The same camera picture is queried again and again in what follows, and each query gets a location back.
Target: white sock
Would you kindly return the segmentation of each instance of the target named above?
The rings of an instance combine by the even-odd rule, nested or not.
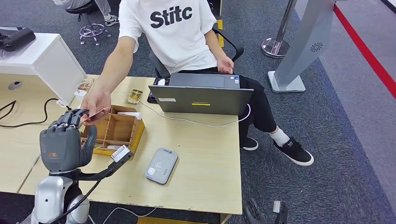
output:
[[[276,144],[282,147],[290,138],[283,132],[281,128],[276,126],[278,131],[274,134],[269,133],[269,136],[276,142]]]
[[[107,15],[104,16],[104,18],[105,18],[105,20],[110,20],[111,19],[111,15],[107,14]]]

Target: gray power bank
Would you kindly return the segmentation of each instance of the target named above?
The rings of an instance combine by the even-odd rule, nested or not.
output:
[[[146,178],[160,184],[166,184],[177,161],[174,151],[159,148],[146,169]]]

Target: stanchion base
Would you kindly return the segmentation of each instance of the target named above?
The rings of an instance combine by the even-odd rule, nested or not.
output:
[[[275,44],[275,39],[274,38],[269,38],[267,40],[264,40],[261,44],[261,50],[262,52],[267,55],[268,57],[272,58],[284,58],[287,50],[290,47],[290,44],[287,43],[286,41],[282,41],[281,47],[279,48],[279,51],[277,54],[272,53],[272,48],[274,47]]]
[[[300,76],[297,76],[288,86],[279,87],[274,77],[275,71],[268,72],[269,83],[273,92],[304,92],[305,86]]]

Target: person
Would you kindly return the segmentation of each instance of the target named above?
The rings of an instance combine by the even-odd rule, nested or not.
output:
[[[64,9],[76,9],[88,4],[91,0],[53,0],[56,5],[61,5]],[[112,26],[119,23],[118,17],[111,15],[111,8],[108,0],[95,0],[99,10],[105,18],[105,25]]]
[[[109,112],[110,93],[127,76],[138,50],[138,38],[144,33],[150,47],[167,70],[194,73],[233,74],[234,63],[220,47],[212,28],[216,22],[206,0],[122,0],[120,3],[120,34],[114,51],[106,60],[102,74],[84,97],[82,108],[90,115],[86,121],[94,124]],[[269,133],[274,145],[294,163],[309,166],[313,156],[293,137],[286,135],[273,118],[264,93],[257,81],[240,75],[240,87],[254,89],[249,101],[250,116],[239,123],[240,147],[256,150],[258,142],[248,137],[248,127]],[[247,116],[245,109],[240,119]]]

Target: man's arm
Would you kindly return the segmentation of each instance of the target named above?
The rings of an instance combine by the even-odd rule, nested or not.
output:
[[[205,34],[206,45],[208,45],[211,52],[214,54],[217,60],[226,57],[223,49],[220,47],[219,41],[213,30],[210,30]]]
[[[135,40],[128,36],[123,36],[118,40],[117,46],[107,58],[102,74],[95,81],[93,88],[109,93],[114,91],[131,69],[135,43]]]

